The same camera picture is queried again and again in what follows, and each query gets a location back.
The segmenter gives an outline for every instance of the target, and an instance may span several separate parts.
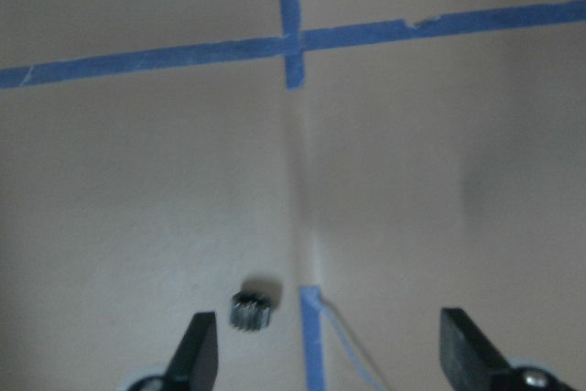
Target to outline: blue tape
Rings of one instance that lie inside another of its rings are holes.
[[[118,73],[193,66],[225,61],[253,60],[295,54],[293,38],[249,38],[219,43],[141,50],[86,59],[55,61],[0,71],[0,88],[114,75]]]
[[[408,25],[405,20],[391,20],[347,27],[312,29],[303,33],[303,41],[304,50],[322,50],[414,38],[557,25],[583,20],[586,20],[586,0],[577,0],[564,4],[529,5],[446,14],[416,25]]]
[[[301,47],[301,5],[299,0],[280,0],[281,23],[286,37],[293,37],[297,44],[297,53],[285,57],[285,75],[287,88],[298,89],[305,80],[305,67]]]
[[[282,1],[281,4],[284,11],[284,27],[292,29],[298,26],[300,15],[295,13],[298,8],[292,7],[295,2],[291,3],[287,0]],[[303,83],[303,50],[345,48],[413,38],[443,37],[580,21],[586,21],[586,0],[447,14],[411,26],[404,20],[391,20],[346,27],[312,29],[302,31],[301,35],[286,32],[284,37],[230,40],[9,68],[0,70],[0,89],[101,75],[275,56],[286,57],[288,88],[293,89]]]
[[[325,391],[320,309],[316,307],[316,304],[320,304],[320,288],[317,286],[300,288],[299,298],[308,391]]]

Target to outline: gray surface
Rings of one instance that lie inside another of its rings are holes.
[[[302,0],[305,27],[548,1]],[[280,29],[277,0],[0,2],[3,67]],[[580,389],[585,30],[311,53],[298,92],[281,60],[2,91],[0,387],[113,389],[216,309],[219,391],[303,389],[319,282],[396,390],[448,390],[445,305]],[[262,275],[271,326],[233,331]],[[331,389],[364,389],[327,345]]]

